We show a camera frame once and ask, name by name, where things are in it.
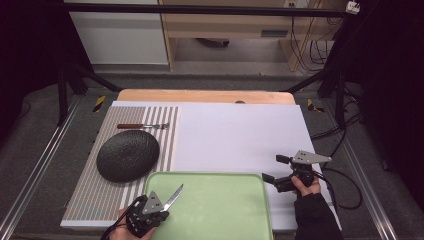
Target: gray mat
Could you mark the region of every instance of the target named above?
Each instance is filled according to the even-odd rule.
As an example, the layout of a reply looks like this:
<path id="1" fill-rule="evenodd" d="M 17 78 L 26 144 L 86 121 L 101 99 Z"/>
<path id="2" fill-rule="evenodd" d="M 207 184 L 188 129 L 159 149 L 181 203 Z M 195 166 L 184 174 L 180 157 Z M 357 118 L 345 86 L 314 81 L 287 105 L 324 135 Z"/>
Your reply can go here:
<path id="1" fill-rule="evenodd" d="M 208 77 L 177 79 L 159 79 L 143 76 L 144 80 L 136 77 L 114 76 L 113 81 L 127 88 L 154 89 L 226 89 L 226 90 L 268 90 L 278 91 L 292 86 L 298 80 L 282 81 L 279 78 L 254 79 L 247 77 L 231 77 L 223 80 Z M 0 171 L 2 196 L 0 199 L 0 216 L 5 216 L 14 199 L 17 189 L 20 189 L 38 160 L 56 126 L 58 115 L 57 90 L 55 86 L 31 94 L 29 101 L 33 108 L 28 115 L 15 125 L 9 141 L 3 145 L 0 156 Z M 99 113 L 93 113 L 93 107 L 99 95 L 106 95 L 106 102 Z M 16 234 L 56 234 L 98 236 L 100 232 L 75 232 L 59 227 L 65 212 L 65 204 L 72 195 L 79 176 L 84 168 L 89 152 L 93 146 L 107 107 L 116 99 L 117 94 L 105 89 L 90 89 L 79 107 L 71 128 L 59 146 L 53 161 L 35 192 L 24 217 L 19 222 Z M 310 134 L 323 132 L 332 127 L 326 113 L 308 111 L 305 95 L 296 97 L 301 105 Z M 347 114 L 356 113 L 354 105 L 349 106 Z M 396 173 L 385 172 L 381 168 L 381 160 L 375 146 L 367 134 L 365 126 L 360 123 L 349 127 L 347 138 L 352 144 L 361 165 L 378 195 L 386 213 L 400 239 L 423 239 L 424 214 L 414 203 L 403 183 Z M 318 154 L 328 155 L 337 145 L 337 136 L 313 141 Z M 346 155 L 339 150 L 334 161 L 328 167 L 340 170 L 348 175 L 350 169 L 346 164 Z M 340 204 L 353 205 L 358 195 L 354 187 L 343 177 L 334 173 L 325 173 L 333 183 L 336 197 Z M 358 210 L 339 210 L 339 218 L 343 234 L 349 239 L 378 239 L 379 234 L 368 212 L 367 206 L 362 205 Z"/>

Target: floor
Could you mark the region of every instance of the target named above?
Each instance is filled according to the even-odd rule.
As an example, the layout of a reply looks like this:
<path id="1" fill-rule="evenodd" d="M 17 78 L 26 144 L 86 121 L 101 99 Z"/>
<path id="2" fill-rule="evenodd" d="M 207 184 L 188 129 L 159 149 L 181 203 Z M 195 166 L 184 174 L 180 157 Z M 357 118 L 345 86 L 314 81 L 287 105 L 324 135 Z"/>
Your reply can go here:
<path id="1" fill-rule="evenodd" d="M 179 44 L 173 72 L 148 69 L 140 74 L 137 71 L 144 70 L 142 67 L 131 72 L 132 74 L 127 74 L 111 73 L 103 68 L 99 75 L 124 88 L 279 91 L 313 74 L 302 68 L 297 72 L 288 71 L 285 57 L 279 54 L 281 52 L 278 51 L 276 41 L 231 40 L 226 48 L 198 39 L 186 39 Z M 311 49 L 312 59 L 324 58 L 325 45 L 321 43 L 318 47 L 321 57 L 314 46 Z M 313 63 L 311 58 L 309 53 L 305 53 L 303 60 L 308 68 L 322 67 L 322 64 Z M 91 151 L 107 107 L 117 97 L 117 93 L 100 88 L 91 81 L 88 81 L 88 85 L 92 86 L 87 94 L 77 98 L 79 107 L 67 133 L 62 136 L 62 143 L 52 153 L 50 164 L 46 166 L 43 176 L 37 182 L 38 187 L 31 192 L 31 199 L 25 203 L 26 210 L 21 212 L 20 221 L 13 226 L 13 239 L 98 239 L 101 234 L 98 231 L 81 233 L 59 227 L 66 202 L 72 195 Z M 319 99 L 316 95 L 318 87 L 319 83 L 314 83 L 294 95 L 311 136 L 334 127 L 334 99 Z M 358 86 L 348 87 L 352 91 L 360 92 Z M 105 95 L 106 101 L 100 112 L 93 113 L 92 109 L 99 95 Z M 315 108 L 310 108 L 308 99 L 312 100 Z M 8 141 L 1 146 L 2 221 L 8 218 L 15 199 L 56 131 L 57 100 L 55 85 L 29 94 L 23 104 L 22 117 L 16 121 Z M 357 113 L 359 108 L 356 103 L 346 106 L 346 119 Z M 340 142 L 341 136 L 339 133 L 314 140 L 316 153 L 330 155 Z M 339 209 L 338 216 L 345 238 L 424 239 L 424 214 L 414 203 L 399 176 L 383 170 L 380 154 L 367 132 L 366 123 L 361 121 L 348 128 L 343 144 L 327 167 L 341 171 L 358 182 L 352 169 L 352 158 L 355 158 L 363 169 L 367 185 L 365 187 L 371 188 L 375 195 L 375 198 L 364 196 L 364 199 L 377 199 L 378 206 L 382 207 L 382 212 L 388 220 L 384 226 L 391 226 L 395 234 L 392 235 L 394 237 L 383 236 L 371 214 L 375 211 L 375 205 L 372 201 L 365 200 L 358 209 Z M 340 205 L 353 206 L 358 203 L 358 192 L 350 181 L 334 171 L 329 170 L 324 174 L 332 182 Z M 293 235 L 278 233 L 275 238 L 293 239 Z"/>

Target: wooden board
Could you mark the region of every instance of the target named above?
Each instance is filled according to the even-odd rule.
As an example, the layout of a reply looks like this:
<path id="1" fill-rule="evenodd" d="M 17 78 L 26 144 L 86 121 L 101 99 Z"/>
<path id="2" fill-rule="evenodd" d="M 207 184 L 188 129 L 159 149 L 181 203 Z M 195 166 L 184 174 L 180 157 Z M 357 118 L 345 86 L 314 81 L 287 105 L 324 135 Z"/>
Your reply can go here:
<path id="1" fill-rule="evenodd" d="M 143 102 L 216 102 L 260 104 L 296 104 L 293 95 L 285 92 L 265 91 L 204 91 L 204 90 L 150 90 L 125 89 L 118 96 L 118 101 Z"/>

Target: cable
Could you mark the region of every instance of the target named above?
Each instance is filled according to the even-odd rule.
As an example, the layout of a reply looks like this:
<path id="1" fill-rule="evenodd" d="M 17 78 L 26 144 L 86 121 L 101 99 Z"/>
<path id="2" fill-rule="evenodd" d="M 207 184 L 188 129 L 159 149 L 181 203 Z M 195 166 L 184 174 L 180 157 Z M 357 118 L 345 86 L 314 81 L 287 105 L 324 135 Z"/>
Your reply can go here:
<path id="1" fill-rule="evenodd" d="M 332 31 L 334 31 L 338 26 L 333 27 L 330 31 L 328 31 L 326 34 L 324 34 L 322 37 L 318 38 L 316 41 L 321 41 L 321 39 L 327 37 Z"/>
<path id="2" fill-rule="evenodd" d="M 344 138 L 346 137 L 346 133 L 347 133 L 347 130 L 345 129 L 344 132 L 343 132 L 342 138 L 340 139 L 339 143 L 334 148 L 333 152 L 330 154 L 329 157 L 331 157 L 331 158 L 334 157 L 334 154 L 337 152 L 337 150 L 339 149 L 340 145 L 342 145 L 342 142 L 343 142 Z"/>
<path id="3" fill-rule="evenodd" d="M 344 173 L 342 173 L 342 172 L 340 172 L 338 170 L 332 169 L 332 168 L 322 168 L 321 170 L 322 171 L 332 171 L 332 172 L 335 172 L 335 173 L 338 173 L 338 174 L 342 175 L 343 177 L 345 177 L 346 179 L 348 179 L 356 187 L 356 189 L 358 191 L 359 201 L 358 201 L 357 204 L 355 204 L 354 206 L 340 205 L 340 204 L 337 203 L 336 194 L 334 193 L 334 188 L 333 188 L 333 185 L 331 185 L 330 181 L 323 174 L 321 174 L 319 172 L 312 171 L 311 173 L 314 176 L 317 176 L 319 179 L 321 179 L 321 180 L 323 180 L 324 182 L 327 183 L 328 189 L 330 191 L 330 197 L 331 197 L 331 199 L 333 201 L 333 204 L 334 204 L 334 207 L 335 207 L 336 212 L 337 212 L 337 208 L 338 207 L 339 208 L 342 208 L 342 209 L 346 209 L 346 210 L 355 210 L 355 209 L 358 209 L 362 205 L 362 203 L 364 201 L 364 198 L 363 198 L 363 195 L 362 195 L 362 191 L 359 188 L 358 184 L 356 184 L 355 181 L 352 178 L 350 178 L 346 174 L 344 174 Z"/>
<path id="4" fill-rule="evenodd" d="M 325 59 L 328 58 L 328 42 L 325 41 Z"/>
<path id="5" fill-rule="evenodd" d="M 313 62 L 315 64 L 324 64 L 324 60 L 327 59 L 327 58 L 323 58 L 321 56 L 320 50 L 318 49 L 317 42 L 315 42 L 315 44 L 317 45 L 317 48 L 316 49 L 318 50 L 319 58 L 313 58 L 312 57 L 312 44 L 313 44 L 313 42 L 314 41 L 311 41 L 311 44 L 309 45 L 309 58 L 311 59 L 311 62 Z"/>
<path id="6" fill-rule="evenodd" d="M 327 23 L 330 25 L 339 25 L 343 21 L 343 18 L 340 18 L 337 21 L 332 21 L 330 17 L 327 18 Z"/>
<path id="7" fill-rule="evenodd" d="M 342 173 L 342 172 L 340 172 L 340 171 L 338 171 L 338 170 L 335 170 L 335 169 L 333 169 L 333 168 L 321 168 L 321 170 L 322 171 L 330 171 L 330 172 L 335 172 L 335 173 L 338 173 L 338 174 L 340 174 L 340 175 L 342 175 L 343 177 L 345 177 L 347 180 L 349 180 L 354 186 L 355 186 L 355 188 L 356 188 L 356 190 L 358 191 L 358 194 L 359 194 L 359 201 L 358 201 L 358 203 L 356 204 L 356 205 L 354 205 L 354 206 L 352 206 L 352 207 L 350 207 L 350 206 L 343 206 L 343 205 L 338 205 L 338 207 L 340 207 L 340 208 L 343 208 L 343 209 L 346 209 L 346 210 L 355 210 L 355 209 L 358 209 L 361 205 L 362 205 L 362 202 L 364 201 L 364 197 L 363 197 L 363 195 L 362 195 L 362 191 L 361 191 L 361 189 L 359 188 L 359 186 L 358 186 L 358 184 L 356 184 L 356 182 L 352 179 L 352 178 L 350 178 L 349 176 L 347 176 L 346 174 L 344 174 L 344 173 Z"/>
<path id="8" fill-rule="evenodd" d="M 309 28 L 308 28 L 306 35 L 309 34 L 311 26 L 312 26 L 312 21 L 310 21 Z M 297 61 L 300 63 L 300 66 L 306 71 L 312 71 L 312 72 L 313 71 L 321 71 L 322 69 L 310 69 L 309 67 L 306 66 L 305 62 L 303 61 L 303 57 L 301 56 L 301 53 L 300 53 L 301 52 L 300 47 L 299 47 L 299 44 L 297 43 L 296 34 L 294 33 L 294 17 L 292 17 L 291 28 L 292 28 L 292 31 L 290 33 L 290 47 L 291 47 L 294 55 L 296 56 Z M 298 50 L 297 53 L 296 53 L 296 51 L 293 47 L 293 38 L 294 38 L 294 42 L 296 43 L 296 47 L 297 47 L 297 50 Z"/>
<path id="9" fill-rule="evenodd" d="M 345 103 L 345 105 L 343 105 L 343 108 L 346 108 L 349 104 L 352 104 L 352 103 L 358 104 L 358 102 L 355 99 L 353 99 L 353 100 L 350 100 L 349 102 Z"/>
<path id="10" fill-rule="evenodd" d="M 355 101 L 359 103 L 359 101 L 362 99 L 362 95 L 354 94 L 349 88 L 345 86 L 345 94 L 351 98 L 353 98 Z"/>
<path id="11" fill-rule="evenodd" d="M 326 50 L 321 50 L 321 49 L 319 49 L 318 48 L 318 41 L 313 41 L 313 42 L 315 42 L 315 50 L 317 50 L 317 51 L 319 51 L 319 52 L 325 52 L 325 53 L 327 53 L 328 52 L 328 46 L 327 46 L 327 41 L 325 41 L 325 48 L 326 48 Z"/>
<path id="12" fill-rule="evenodd" d="M 318 56 L 319 56 L 319 58 L 321 59 L 322 64 L 324 64 L 324 59 L 326 59 L 326 58 L 323 58 L 323 57 L 321 56 L 321 52 L 320 52 L 320 50 L 318 49 L 318 41 L 315 41 L 315 46 L 316 46 L 316 50 L 318 51 Z"/>
<path id="13" fill-rule="evenodd" d="M 109 239 L 109 234 L 111 234 L 118 226 L 122 226 L 123 224 L 119 224 L 119 222 L 121 222 L 121 220 L 127 215 L 130 207 L 132 207 L 134 205 L 135 201 L 125 210 L 124 213 L 122 213 L 122 215 L 118 218 L 118 220 L 115 221 L 115 223 L 113 225 L 111 225 L 110 227 L 108 227 L 106 229 L 106 231 L 103 232 L 103 235 L 100 237 L 100 240 L 107 240 Z"/>
<path id="14" fill-rule="evenodd" d="M 352 125 L 352 124 L 354 124 L 354 123 L 356 123 L 356 122 L 358 122 L 361 118 L 357 118 L 358 116 L 360 116 L 361 115 L 361 113 L 357 113 L 357 114 L 355 114 L 355 115 L 353 115 L 351 118 L 349 118 L 347 121 L 346 121 L 346 126 L 350 126 L 350 125 Z M 315 134 L 315 135 L 312 135 L 311 136 L 311 140 L 313 141 L 313 140 L 319 140 L 319 139 L 322 139 L 322 138 L 325 138 L 325 137 L 328 137 L 328 136 L 331 136 L 331 135 L 333 135 L 333 134 L 336 134 L 336 133 L 339 133 L 339 132 L 341 132 L 342 130 L 339 128 L 339 127 L 334 127 L 334 128 L 332 128 L 332 129 L 330 129 L 330 130 L 328 130 L 328 131 L 325 131 L 325 132 L 322 132 L 322 133 L 317 133 L 317 134 Z"/>

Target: metal frame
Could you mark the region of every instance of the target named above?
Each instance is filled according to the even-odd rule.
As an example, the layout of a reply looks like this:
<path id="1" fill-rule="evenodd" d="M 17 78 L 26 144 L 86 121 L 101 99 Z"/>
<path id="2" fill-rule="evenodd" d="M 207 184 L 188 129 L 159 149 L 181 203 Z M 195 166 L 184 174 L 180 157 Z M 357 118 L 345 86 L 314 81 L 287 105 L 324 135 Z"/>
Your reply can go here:
<path id="1" fill-rule="evenodd" d="M 35 165 L 31 175 L 28 177 L 24 187 L 13 203 L 13 206 L 10 208 L 2 224 L 0 225 L 1 240 L 9 239 L 12 236 L 12 233 L 15 230 L 19 219 L 28 206 L 28 203 L 31 200 L 38 184 L 40 183 L 44 172 L 49 166 L 50 161 L 52 160 L 57 148 L 60 145 L 60 142 L 62 141 L 63 136 L 65 136 L 66 131 L 68 130 L 72 119 L 75 116 L 82 97 L 82 95 L 74 96 L 71 106 L 69 107 L 68 117 L 64 120 L 62 126 L 56 128 L 56 131 L 47 144 L 47 147 L 44 149 L 43 154 L 39 158 L 37 165 Z"/>
<path id="2" fill-rule="evenodd" d="M 172 13 L 172 14 L 213 14 L 213 15 L 254 15 L 288 17 L 330 17 L 341 18 L 345 12 L 333 9 L 263 8 L 197 5 L 147 5 L 147 4 L 94 4 L 94 3 L 44 3 L 39 5 L 47 10 L 68 12 L 109 12 L 109 13 Z"/>

